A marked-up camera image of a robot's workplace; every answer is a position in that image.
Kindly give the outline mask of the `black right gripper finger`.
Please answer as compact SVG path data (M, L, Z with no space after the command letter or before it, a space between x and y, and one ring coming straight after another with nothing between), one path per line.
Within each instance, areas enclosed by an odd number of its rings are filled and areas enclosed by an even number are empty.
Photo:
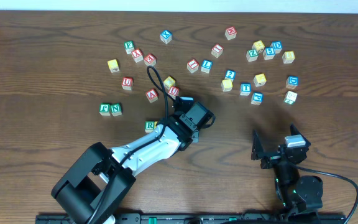
M304 137L304 135L302 135L299 130L296 128L296 126L292 123L290 125L290 132L291 132L291 135L294 136L294 135L300 135L304 140L305 140L305 146L311 146L311 143L309 142L309 140L307 140L306 137Z
M252 160L260 160L264 157L264 149L260 142L259 135L257 131L253 130L252 135L252 152L251 152L251 159Z

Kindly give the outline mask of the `green R letter block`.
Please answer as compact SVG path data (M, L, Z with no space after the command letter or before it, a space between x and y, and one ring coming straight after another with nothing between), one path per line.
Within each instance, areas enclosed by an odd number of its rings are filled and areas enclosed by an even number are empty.
M144 126L144 131L146 133L151 133L155 129L155 121L146 121Z

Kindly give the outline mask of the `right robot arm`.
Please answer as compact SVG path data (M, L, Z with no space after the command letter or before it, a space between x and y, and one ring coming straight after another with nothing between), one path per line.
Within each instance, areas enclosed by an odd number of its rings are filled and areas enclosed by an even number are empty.
M253 131L251 159L259 160L262 169L273 169L275 190L283 203L282 220L290 216L317 212L323 206L323 181L314 175L301 176L297 165L307 158L311 143L294 125L290 135L276 151L266 152L257 131Z

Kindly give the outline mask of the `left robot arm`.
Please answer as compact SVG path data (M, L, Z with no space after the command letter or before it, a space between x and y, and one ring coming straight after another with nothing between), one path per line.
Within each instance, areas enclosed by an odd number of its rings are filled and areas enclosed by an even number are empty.
M134 142L110 149L97 142L82 153L51 195L74 223L115 223L114 212L136 176L184 151L194 134L213 120L214 114L201 103L185 103Z

